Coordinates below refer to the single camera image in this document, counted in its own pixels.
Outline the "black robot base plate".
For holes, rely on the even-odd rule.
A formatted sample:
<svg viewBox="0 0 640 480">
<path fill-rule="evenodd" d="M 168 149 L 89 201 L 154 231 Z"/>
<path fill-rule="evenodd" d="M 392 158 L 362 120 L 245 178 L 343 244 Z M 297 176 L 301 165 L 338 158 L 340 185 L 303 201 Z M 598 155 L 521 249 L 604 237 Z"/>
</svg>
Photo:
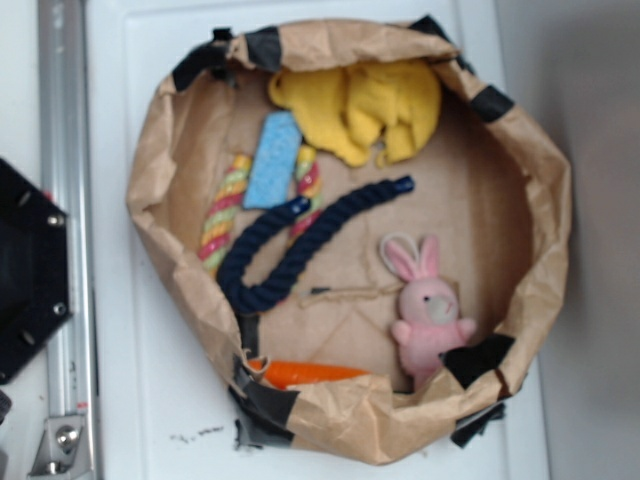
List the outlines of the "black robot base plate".
<svg viewBox="0 0 640 480">
<path fill-rule="evenodd" d="M 71 313 L 67 215 L 1 161 L 1 383 L 9 384 Z"/>
</svg>

